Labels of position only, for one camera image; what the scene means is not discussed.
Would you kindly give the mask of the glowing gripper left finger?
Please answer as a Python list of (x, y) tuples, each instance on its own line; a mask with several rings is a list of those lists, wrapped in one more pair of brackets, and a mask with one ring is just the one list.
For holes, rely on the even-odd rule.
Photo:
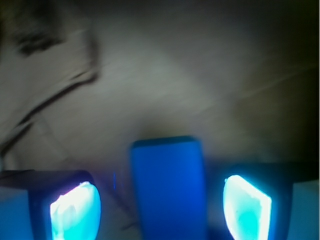
[(2, 240), (95, 240), (102, 203), (85, 170), (0, 173)]

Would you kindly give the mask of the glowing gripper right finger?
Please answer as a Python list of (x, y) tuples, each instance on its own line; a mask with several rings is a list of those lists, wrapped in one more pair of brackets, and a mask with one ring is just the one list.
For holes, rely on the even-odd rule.
[(318, 162), (243, 163), (224, 177), (222, 206), (234, 240), (318, 240)]

